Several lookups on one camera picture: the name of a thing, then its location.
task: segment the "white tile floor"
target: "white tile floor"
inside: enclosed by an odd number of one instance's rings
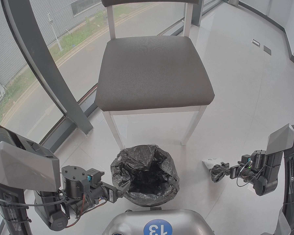
[[[116,116],[127,147],[155,143],[168,151],[180,176],[180,191],[163,209],[192,209],[200,213],[216,235],[273,233],[284,191],[284,168],[278,188],[258,197],[234,180],[211,181],[203,159],[221,157],[235,165],[243,154],[266,149],[267,137],[287,123],[294,124],[294,63],[287,54],[282,31],[256,14],[222,3],[203,17],[191,38],[210,77],[215,99],[209,105],[186,146],[180,145],[192,117],[188,113]],[[252,38],[261,48],[251,43]],[[262,49],[266,45],[272,56]],[[95,112],[88,137],[76,130],[56,155],[61,165],[105,171],[119,148],[103,118]],[[143,210],[126,199],[106,204],[71,229],[50,231],[34,209],[32,231],[40,234],[102,234],[109,222],[126,209]]]

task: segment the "blue circular sticker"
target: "blue circular sticker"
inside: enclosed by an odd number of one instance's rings
[[[154,219],[145,225],[144,235],[172,235],[172,226],[163,219]]]

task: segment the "building window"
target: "building window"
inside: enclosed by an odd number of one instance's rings
[[[77,0],[71,3],[71,8],[73,11],[73,15],[77,15],[78,13],[87,10],[90,7],[93,7],[96,4],[101,3],[101,0]]]

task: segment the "seat cushion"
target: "seat cushion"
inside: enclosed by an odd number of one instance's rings
[[[214,92],[192,41],[182,36],[110,40],[95,103],[103,111],[208,105]]]

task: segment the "asphalt road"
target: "asphalt road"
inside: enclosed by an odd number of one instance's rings
[[[157,35],[181,19],[183,12],[183,3],[160,3],[117,24],[116,36],[118,38]],[[102,56],[109,40],[109,32],[102,34],[59,67],[76,100],[98,82]],[[17,108],[5,127],[40,142],[61,117],[60,110],[38,84]]]

